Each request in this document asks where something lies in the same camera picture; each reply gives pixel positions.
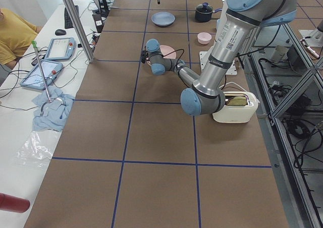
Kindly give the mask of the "pink plate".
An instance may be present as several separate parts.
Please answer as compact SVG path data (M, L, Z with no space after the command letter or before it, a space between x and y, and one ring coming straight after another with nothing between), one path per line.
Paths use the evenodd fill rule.
M150 64L162 64L165 65L166 61L176 59L177 53L175 50L167 45L159 45L156 42L148 43L146 46L147 56L146 60Z

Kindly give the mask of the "light blue plate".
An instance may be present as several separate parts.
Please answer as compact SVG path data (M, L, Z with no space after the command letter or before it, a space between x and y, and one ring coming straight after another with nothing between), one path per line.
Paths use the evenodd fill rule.
M151 16L153 24L161 27L170 26L175 21L175 16L169 12L158 12Z

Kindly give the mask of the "glass pot lid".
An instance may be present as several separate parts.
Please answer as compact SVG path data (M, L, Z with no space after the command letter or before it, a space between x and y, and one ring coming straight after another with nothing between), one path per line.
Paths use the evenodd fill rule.
M213 12L213 7L209 3L204 2L196 7L196 11L202 14L210 14Z

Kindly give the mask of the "pink bowl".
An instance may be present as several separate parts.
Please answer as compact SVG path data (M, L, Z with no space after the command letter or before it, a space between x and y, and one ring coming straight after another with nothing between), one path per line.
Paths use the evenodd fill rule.
M207 32L200 32L197 34L197 41L202 45L207 45L212 40L212 35Z

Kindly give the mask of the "black keyboard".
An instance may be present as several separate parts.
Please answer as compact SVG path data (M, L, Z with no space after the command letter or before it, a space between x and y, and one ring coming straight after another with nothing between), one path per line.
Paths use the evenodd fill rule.
M67 11L67 8L64 9L64 28L65 29L73 28L73 22Z

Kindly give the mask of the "upper teach pendant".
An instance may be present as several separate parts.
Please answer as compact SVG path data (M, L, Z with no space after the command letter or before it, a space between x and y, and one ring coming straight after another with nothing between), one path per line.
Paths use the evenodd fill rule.
M48 46L45 59L51 61L68 60L75 51L75 39L70 38L53 38Z

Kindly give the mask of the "teach pendant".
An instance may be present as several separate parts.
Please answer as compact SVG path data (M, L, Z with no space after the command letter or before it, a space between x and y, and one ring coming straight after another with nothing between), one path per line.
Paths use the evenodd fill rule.
M44 74L44 79L47 85L50 85L63 69L63 64L55 61L41 60L41 67ZM20 82L20 86L32 88L36 90L44 90L45 85L39 64L28 73L28 75Z
M45 59L51 61L68 60L75 51L75 39L70 38L53 38L48 46Z

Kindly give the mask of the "black computer mouse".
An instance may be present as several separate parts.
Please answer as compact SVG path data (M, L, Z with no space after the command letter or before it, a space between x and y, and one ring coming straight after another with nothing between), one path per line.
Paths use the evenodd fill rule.
M56 36L63 36L63 35L66 35L66 31L64 29L57 29L55 31L55 35Z

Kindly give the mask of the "bread slice in toaster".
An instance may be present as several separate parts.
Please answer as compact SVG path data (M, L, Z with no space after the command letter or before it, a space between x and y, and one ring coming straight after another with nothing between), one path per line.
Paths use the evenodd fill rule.
M226 101L228 106L246 106L247 104L248 100L245 96L233 96Z

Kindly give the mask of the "metal rod green tip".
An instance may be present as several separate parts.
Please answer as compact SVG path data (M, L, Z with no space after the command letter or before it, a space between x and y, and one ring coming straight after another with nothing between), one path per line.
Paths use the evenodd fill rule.
M36 59L37 59L37 63L38 63L39 69L40 69L40 73L41 73L41 76L42 76L42 80L43 80L43 84L44 84L44 87L45 87L45 92L46 92L46 95L47 95L47 98L48 98L48 102L52 102L52 99L51 99L51 96L50 96L50 93L49 93L49 90L48 90L47 80L46 80L46 77L44 75L43 67L41 65L41 60L39 58L37 43L36 43L35 40L33 40L31 42L31 44L33 46L35 56L36 56Z

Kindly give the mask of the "lower teach pendant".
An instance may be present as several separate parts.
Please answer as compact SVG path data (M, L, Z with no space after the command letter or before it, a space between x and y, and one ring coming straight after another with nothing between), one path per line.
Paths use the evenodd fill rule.
M47 85L50 85L63 69L63 64L55 61L41 60L41 67L44 74L44 79ZM20 86L32 88L36 90L44 90L45 85L39 64L28 73L28 75L20 82Z

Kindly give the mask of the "person in yellow shirt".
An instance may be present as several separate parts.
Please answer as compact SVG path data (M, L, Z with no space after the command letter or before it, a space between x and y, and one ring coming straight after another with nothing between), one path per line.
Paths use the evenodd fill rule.
M13 69L41 30L41 26L1 8L1 65Z

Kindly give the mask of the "clear plastic bag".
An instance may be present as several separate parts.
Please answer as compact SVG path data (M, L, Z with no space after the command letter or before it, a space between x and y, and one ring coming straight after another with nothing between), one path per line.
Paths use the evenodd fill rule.
M46 169L53 157L61 132L32 131L16 152L13 161L20 166Z

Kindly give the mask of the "red cylinder bottle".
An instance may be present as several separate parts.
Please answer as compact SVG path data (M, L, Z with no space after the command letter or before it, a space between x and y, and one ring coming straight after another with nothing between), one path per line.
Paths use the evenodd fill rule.
M30 207L27 199L1 193L1 210L15 213L23 213Z

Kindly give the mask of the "aluminium frame post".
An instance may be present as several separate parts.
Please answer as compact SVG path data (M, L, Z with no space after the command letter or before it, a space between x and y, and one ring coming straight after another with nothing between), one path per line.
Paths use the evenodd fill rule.
M73 0L63 0L64 5L68 11L68 14L72 20L74 29L76 31L76 34L80 40L80 43L83 47L83 50L85 52L85 55L89 61L89 63L92 63L94 60L92 49L89 46L89 42L87 40L85 31L83 29L83 26L81 24L81 21L79 19L78 13L76 11L76 8L74 6Z

